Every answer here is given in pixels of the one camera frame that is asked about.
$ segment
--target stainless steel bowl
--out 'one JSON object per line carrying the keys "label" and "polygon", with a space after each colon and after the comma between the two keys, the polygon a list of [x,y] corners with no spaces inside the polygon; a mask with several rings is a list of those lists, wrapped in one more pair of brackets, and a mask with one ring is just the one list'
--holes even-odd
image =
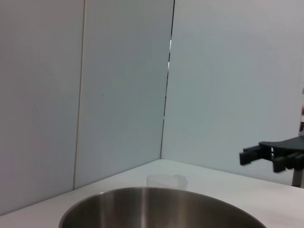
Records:
{"label": "stainless steel bowl", "polygon": [[181,190],[117,189],[91,196],[62,217],[59,228],[265,228],[220,200]]}

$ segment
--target white panel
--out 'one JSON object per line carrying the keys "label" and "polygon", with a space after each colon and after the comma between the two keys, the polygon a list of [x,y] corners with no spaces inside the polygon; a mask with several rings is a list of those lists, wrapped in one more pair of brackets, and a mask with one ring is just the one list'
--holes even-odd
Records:
{"label": "white panel", "polygon": [[291,183],[238,153],[297,136],[303,11],[301,0],[176,1],[163,158]]}
{"label": "white panel", "polygon": [[86,6],[76,187],[160,158],[173,0]]}
{"label": "white panel", "polygon": [[0,214],[73,188],[82,0],[0,1]]}

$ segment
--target white tabletop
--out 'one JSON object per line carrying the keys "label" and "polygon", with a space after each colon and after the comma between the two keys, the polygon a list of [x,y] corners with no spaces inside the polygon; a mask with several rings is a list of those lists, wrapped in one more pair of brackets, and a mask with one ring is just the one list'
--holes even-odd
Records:
{"label": "white tabletop", "polygon": [[62,215],[81,199],[107,190],[146,186],[146,178],[151,174],[185,176],[188,191],[241,208],[267,228],[304,227],[304,189],[169,160],[157,160],[4,215],[0,217],[0,228],[57,228]]}

